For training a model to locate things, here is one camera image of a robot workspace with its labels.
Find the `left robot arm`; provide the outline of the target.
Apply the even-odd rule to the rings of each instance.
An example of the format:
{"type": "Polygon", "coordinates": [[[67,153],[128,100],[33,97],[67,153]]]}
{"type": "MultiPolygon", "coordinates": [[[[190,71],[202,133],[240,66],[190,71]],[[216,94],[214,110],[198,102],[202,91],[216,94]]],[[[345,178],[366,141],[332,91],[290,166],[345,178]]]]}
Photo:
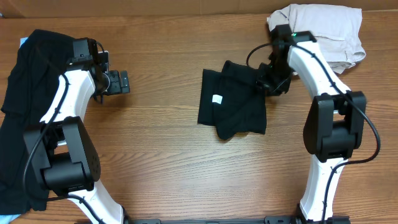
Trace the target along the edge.
{"type": "Polygon", "coordinates": [[[32,200],[67,199],[75,203],[92,223],[128,223],[125,208],[115,202],[100,180],[98,153],[83,124],[90,98],[130,92],[127,72],[110,70],[109,53],[94,39],[73,41],[73,57],[60,71],[57,92],[39,124],[27,127],[24,142],[32,169],[43,190],[55,196],[43,198],[29,192],[32,200]]]}

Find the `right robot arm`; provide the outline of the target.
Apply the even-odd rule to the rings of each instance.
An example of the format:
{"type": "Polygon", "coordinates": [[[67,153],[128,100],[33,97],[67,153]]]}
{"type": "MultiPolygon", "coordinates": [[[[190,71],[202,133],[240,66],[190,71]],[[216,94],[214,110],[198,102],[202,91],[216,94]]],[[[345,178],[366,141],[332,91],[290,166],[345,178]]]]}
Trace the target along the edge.
{"type": "Polygon", "coordinates": [[[267,96],[287,93],[294,73],[310,93],[312,105],[303,128],[311,155],[305,193],[292,216],[267,216],[265,223],[350,223],[333,214],[333,199],[342,170],[361,145],[366,98],[351,91],[324,59],[309,31],[292,32],[288,24],[271,31],[272,53],[257,86],[267,96]]]}

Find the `black t-shirt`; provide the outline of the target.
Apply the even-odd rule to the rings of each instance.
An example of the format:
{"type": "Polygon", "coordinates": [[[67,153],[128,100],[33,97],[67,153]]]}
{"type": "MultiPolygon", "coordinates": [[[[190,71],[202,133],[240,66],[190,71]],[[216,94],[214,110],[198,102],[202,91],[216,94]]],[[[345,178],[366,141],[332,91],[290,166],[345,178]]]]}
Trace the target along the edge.
{"type": "Polygon", "coordinates": [[[265,91],[257,85],[263,74],[263,63],[255,69],[229,60],[220,72],[204,69],[197,122],[214,126],[222,140],[236,133],[265,134],[265,91]]]}

